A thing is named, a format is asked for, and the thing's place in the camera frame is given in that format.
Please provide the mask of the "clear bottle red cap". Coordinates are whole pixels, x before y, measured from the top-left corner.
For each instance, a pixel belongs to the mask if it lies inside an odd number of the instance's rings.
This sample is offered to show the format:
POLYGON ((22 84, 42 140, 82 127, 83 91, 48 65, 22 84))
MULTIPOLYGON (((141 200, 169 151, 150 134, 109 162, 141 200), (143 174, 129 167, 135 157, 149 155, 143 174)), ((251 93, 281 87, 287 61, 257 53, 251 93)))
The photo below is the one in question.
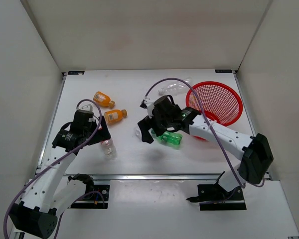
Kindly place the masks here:
POLYGON ((101 149, 107 158, 115 158, 116 157, 116 147, 114 145, 113 140, 107 139, 100 142, 101 149))

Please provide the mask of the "orange bottle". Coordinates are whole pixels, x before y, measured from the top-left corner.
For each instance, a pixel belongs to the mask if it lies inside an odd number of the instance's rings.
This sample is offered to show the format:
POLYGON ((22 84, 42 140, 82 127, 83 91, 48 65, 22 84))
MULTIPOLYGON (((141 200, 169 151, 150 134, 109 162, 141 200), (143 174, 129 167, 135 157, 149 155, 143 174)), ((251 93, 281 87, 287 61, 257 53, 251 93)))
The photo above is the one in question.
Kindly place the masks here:
POLYGON ((97 91, 93 97, 93 101, 96 102, 98 105, 106 108, 112 109, 115 106, 115 102, 111 100, 109 96, 106 94, 97 91))
POLYGON ((107 124, 115 124, 120 122, 128 115, 126 110, 111 110, 104 112, 104 118, 107 124))

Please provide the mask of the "green plastic bottle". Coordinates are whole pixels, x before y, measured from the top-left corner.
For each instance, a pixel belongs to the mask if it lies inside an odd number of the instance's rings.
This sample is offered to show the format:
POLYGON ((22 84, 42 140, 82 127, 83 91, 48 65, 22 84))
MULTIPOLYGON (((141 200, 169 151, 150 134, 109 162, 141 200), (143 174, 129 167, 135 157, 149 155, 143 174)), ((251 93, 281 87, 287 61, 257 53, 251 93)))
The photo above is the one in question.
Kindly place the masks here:
POLYGON ((179 148, 183 135, 175 132, 164 132, 163 135, 157 136, 154 130, 151 130, 152 136, 162 145, 179 148))

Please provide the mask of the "clear crushed plastic bottle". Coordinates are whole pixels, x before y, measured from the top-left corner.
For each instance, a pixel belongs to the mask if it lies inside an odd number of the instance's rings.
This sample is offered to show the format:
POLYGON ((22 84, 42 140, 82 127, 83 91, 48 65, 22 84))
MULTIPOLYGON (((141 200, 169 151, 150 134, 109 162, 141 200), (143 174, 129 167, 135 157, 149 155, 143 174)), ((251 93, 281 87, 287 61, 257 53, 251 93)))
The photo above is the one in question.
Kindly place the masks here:
POLYGON ((159 88, 158 94, 160 96, 164 96, 164 95, 176 96, 176 95, 187 93, 189 90, 187 84, 192 86, 192 78, 188 77, 186 79, 183 79, 183 81, 186 83, 178 80, 163 81, 162 82, 163 86, 159 88))

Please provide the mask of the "clear bottle blue label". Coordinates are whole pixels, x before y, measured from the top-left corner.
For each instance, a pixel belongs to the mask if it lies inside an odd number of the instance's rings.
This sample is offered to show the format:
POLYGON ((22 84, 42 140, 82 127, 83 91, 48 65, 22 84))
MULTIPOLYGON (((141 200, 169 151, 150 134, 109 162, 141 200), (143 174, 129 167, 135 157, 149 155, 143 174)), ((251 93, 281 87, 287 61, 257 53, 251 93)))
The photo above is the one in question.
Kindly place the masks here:
POLYGON ((139 129, 138 126, 135 127, 134 132, 135 132, 136 137, 141 140, 142 139, 142 133, 141 133, 141 130, 139 129))

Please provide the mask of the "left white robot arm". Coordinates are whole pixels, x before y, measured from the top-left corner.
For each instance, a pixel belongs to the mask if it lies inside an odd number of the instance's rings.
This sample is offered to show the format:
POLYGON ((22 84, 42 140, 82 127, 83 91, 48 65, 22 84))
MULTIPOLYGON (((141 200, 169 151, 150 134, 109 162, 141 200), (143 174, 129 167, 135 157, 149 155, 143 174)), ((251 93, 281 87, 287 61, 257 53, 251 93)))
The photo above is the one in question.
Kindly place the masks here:
POLYGON ((14 203, 9 212, 14 226, 25 233, 48 239, 58 227, 58 219, 77 199, 90 199, 98 191, 87 174, 68 178, 68 184, 59 192, 56 189, 67 168, 84 146, 110 139, 103 116, 95 118, 91 111, 77 110, 72 122, 61 127, 52 142, 47 165, 38 178, 25 190, 24 196, 14 203))

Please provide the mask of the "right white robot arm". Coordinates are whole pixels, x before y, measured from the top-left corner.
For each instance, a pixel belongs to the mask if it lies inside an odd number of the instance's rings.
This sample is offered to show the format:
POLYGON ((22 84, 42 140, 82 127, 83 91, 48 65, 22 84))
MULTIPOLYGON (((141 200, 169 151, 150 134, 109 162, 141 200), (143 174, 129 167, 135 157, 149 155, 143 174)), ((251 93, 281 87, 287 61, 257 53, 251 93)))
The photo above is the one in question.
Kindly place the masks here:
POLYGON ((264 135, 249 136, 212 121, 194 108, 181 109, 172 96, 163 96, 156 101, 145 97, 140 106, 148 113, 138 122, 143 142, 153 143, 150 130, 157 136, 167 131, 182 131, 218 144, 223 152, 232 154, 240 161, 237 166, 230 166, 228 171, 221 173, 210 192, 204 196, 190 197, 188 201, 223 203, 247 183, 263 186, 265 173, 273 162, 273 154, 264 135))

